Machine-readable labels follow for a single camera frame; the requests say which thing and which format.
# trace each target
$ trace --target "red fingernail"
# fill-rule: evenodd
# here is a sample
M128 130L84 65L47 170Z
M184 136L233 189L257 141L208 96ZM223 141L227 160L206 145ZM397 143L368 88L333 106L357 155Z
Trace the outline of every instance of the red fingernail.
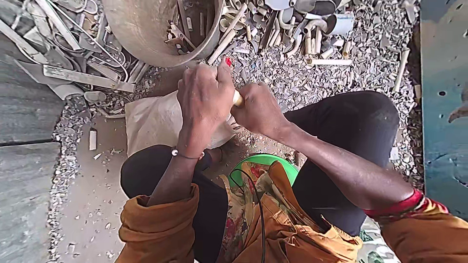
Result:
M231 58L230 57L226 57L226 64L228 66L231 66L232 65L232 61L231 61Z

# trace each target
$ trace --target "hand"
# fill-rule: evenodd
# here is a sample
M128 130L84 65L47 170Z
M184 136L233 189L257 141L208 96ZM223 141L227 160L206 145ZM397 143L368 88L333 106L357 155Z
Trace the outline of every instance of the hand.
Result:
M185 70L178 88L183 124L177 149L185 156L197 157L233 105L231 69L225 59L217 68L199 64Z
M270 89L264 83L243 86L239 93L244 98L242 107L232 107L236 122L253 133L277 140L283 127L290 124L279 108Z

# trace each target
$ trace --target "black cable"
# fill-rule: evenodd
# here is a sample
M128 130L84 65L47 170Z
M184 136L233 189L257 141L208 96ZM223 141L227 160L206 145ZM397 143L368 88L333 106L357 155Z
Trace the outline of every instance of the black cable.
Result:
M252 185L254 186L254 190L255 190L255 195L257 196L257 200L258 200L258 206L260 207L260 220L262 222L262 263L265 263L265 219L263 218L263 207L262 207L262 202L260 202L260 196L258 195L258 192L257 192L257 188L255 187L255 183L254 183L254 180L252 180L252 178L250 178L250 176L242 171L241 169L234 169L231 171L231 173L229 174L229 177L231 178L231 180L237 185L239 186L235 181L234 179L232 178L231 174L234 172L234 171L241 171L243 172L247 178L250 180L250 182L252 183Z

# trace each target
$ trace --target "leg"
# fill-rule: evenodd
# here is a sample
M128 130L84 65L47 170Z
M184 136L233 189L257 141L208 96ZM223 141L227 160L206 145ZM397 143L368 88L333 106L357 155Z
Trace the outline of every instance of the leg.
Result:
M125 194L129 198L150 196L171 158L171 148L166 145L154 145L130 156L120 171L120 183ZM227 216L226 190L201 173L210 166L211 161L211 156L205 151L192 179L200 191L198 209L192 223L195 230L194 254L200 262L215 262L218 258Z
M373 91L336 95L285 116L311 135L381 167L388 163L399 120L390 99ZM323 215L346 233L359 234L366 215L314 163L306 161L292 189L300 206L319 225L326 227Z

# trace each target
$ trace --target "tool handle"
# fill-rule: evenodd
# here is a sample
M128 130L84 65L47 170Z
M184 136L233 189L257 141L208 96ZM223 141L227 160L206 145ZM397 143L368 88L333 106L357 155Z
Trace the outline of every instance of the tool handle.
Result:
M238 107L244 104L244 98L242 98L241 94L237 90L234 91L233 104Z

